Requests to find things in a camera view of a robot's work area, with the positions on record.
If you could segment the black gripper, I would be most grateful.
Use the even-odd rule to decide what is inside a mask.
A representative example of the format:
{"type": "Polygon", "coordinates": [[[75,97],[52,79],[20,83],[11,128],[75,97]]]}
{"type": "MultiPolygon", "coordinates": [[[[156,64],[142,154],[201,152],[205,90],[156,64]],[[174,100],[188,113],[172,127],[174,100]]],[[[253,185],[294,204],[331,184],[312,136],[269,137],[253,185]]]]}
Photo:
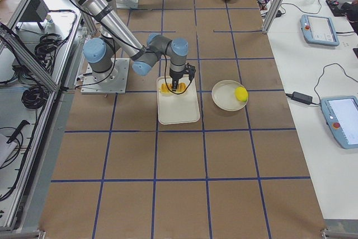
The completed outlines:
{"type": "Polygon", "coordinates": [[[179,85],[179,80],[182,78],[182,72],[170,71],[170,77],[172,78],[172,91],[176,92],[179,85]]]}

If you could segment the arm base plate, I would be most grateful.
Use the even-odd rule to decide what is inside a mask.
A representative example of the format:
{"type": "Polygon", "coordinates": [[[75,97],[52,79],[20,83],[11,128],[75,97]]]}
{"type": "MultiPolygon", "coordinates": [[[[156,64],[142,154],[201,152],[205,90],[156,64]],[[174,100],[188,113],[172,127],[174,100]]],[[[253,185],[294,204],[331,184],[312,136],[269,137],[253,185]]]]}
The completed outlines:
{"type": "Polygon", "coordinates": [[[129,58],[112,58],[113,67],[105,73],[96,73],[87,64],[87,73],[81,87],[82,94],[124,94],[129,73],[129,58]]]}
{"type": "Polygon", "coordinates": [[[137,9],[139,0],[116,0],[118,9],[137,9]]]}

